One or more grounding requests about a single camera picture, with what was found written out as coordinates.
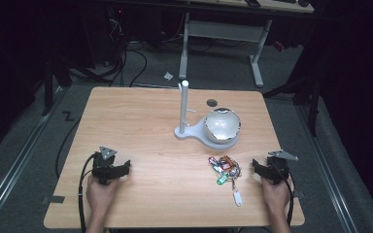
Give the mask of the black metal stand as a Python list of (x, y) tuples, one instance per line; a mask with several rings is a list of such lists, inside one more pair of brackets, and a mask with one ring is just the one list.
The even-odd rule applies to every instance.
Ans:
[(310, 74), (296, 81), (281, 85), (273, 90), (263, 93), (264, 98), (271, 98), (279, 93), (293, 93), (292, 103), (294, 105), (309, 104), (309, 113), (307, 116), (307, 126), (310, 133), (316, 137), (317, 116), (319, 113), (319, 99), (322, 75)]
[(67, 66), (67, 59), (62, 56), (54, 56), (50, 58), (45, 64), (45, 108), (43, 115), (46, 116), (53, 105), (53, 80), (57, 80), (61, 87), (70, 87), (72, 79), (69, 75), (69, 68)]

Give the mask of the bunch of keys coloured tags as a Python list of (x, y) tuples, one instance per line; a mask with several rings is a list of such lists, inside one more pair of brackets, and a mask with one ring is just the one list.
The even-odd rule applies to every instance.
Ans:
[(215, 158), (210, 156), (208, 158), (208, 163), (212, 169), (218, 174), (217, 185), (224, 185), (226, 183), (231, 183), (231, 190), (234, 199), (234, 203), (237, 207), (243, 205), (243, 199), (241, 193), (236, 186), (236, 180), (241, 177), (241, 167), (239, 163), (229, 157), (228, 155)]

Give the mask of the desk with white metal frame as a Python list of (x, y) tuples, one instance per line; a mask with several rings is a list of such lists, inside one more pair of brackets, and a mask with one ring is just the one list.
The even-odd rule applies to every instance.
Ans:
[[(230, 6), (243, 10), (261, 10), (263, 13), (295, 13), (312, 14), (315, 9), (309, 0), (186, 0), (188, 6), (193, 3), (209, 4), (210, 6)], [(260, 26), (237, 24), (233, 22), (216, 22), (213, 20), (190, 19), (189, 13), (184, 16), (184, 38), (181, 54), (179, 79), (187, 79), (188, 41), (190, 37), (221, 39), (256, 43), (254, 53), (249, 56), (254, 83), (263, 87), (258, 60), (269, 34), (272, 19), (268, 18)]]

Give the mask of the metal floor rail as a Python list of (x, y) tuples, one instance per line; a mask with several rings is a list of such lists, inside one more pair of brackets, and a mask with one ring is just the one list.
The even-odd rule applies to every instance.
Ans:
[(332, 206), (338, 216), (338, 219), (343, 227), (344, 233), (358, 233), (356, 224), (351, 216), (350, 210), (342, 194), (330, 167), (324, 157), (321, 144), (316, 136), (313, 135), (309, 128), (308, 116), (303, 107), (295, 106), (298, 117), (300, 118), (303, 128), (308, 135), (309, 141), (313, 148), (313, 155), (318, 165), (319, 173), (321, 174), (322, 181), (328, 192)]
[(28, 163), (53, 109), (67, 91), (67, 87), (57, 87), (48, 108), (42, 102), (34, 102), (15, 120), (0, 143), (0, 210)]

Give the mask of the shiny silver bowl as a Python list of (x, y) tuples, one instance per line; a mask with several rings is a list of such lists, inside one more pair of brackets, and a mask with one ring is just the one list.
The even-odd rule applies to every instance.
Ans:
[(241, 129), (241, 119), (227, 108), (212, 110), (204, 119), (205, 135), (214, 143), (227, 144), (235, 140)]

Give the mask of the person's left hand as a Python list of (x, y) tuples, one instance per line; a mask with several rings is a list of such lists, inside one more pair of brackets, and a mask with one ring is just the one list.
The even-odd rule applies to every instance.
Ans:
[(119, 186), (119, 179), (112, 180), (108, 185), (100, 184), (97, 178), (87, 179), (86, 199), (91, 212), (96, 216), (105, 216), (112, 204)]

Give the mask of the person's right hand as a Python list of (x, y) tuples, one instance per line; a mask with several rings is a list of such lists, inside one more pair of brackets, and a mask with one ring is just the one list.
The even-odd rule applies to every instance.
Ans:
[(285, 182), (272, 184), (267, 179), (261, 179), (263, 197), (271, 216), (286, 217), (286, 207), (290, 200), (290, 192)]

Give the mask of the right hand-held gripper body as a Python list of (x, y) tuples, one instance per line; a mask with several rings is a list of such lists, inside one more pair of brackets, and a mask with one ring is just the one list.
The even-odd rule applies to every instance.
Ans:
[(270, 151), (266, 158), (267, 167), (271, 172), (268, 178), (272, 184), (278, 184), (281, 181), (286, 181), (289, 177), (288, 161), (297, 161), (296, 155), (290, 154), (285, 150)]

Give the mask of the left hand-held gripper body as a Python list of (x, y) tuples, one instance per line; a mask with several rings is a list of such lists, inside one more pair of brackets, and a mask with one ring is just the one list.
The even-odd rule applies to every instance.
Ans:
[(92, 176), (95, 177), (100, 184), (108, 185), (110, 180), (113, 180), (116, 175), (116, 167), (114, 161), (116, 151), (101, 146), (100, 151), (93, 155)]

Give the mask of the white stand with pole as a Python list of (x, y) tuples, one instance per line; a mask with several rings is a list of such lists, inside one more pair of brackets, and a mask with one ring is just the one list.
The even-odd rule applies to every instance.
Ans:
[(203, 145), (213, 150), (227, 150), (227, 149), (232, 148), (238, 142), (239, 135), (235, 140), (227, 144), (214, 143), (205, 135), (204, 119), (208, 114), (202, 117), (194, 125), (189, 125), (187, 123), (187, 102), (188, 102), (189, 82), (182, 81), (179, 84), (179, 89), (181, 92), (180, 123), (179, 123), (179, 126), (176, 127), (174, 130), (175, 137), (179, 140), (185, 140), (185, 139), (198, 140)]

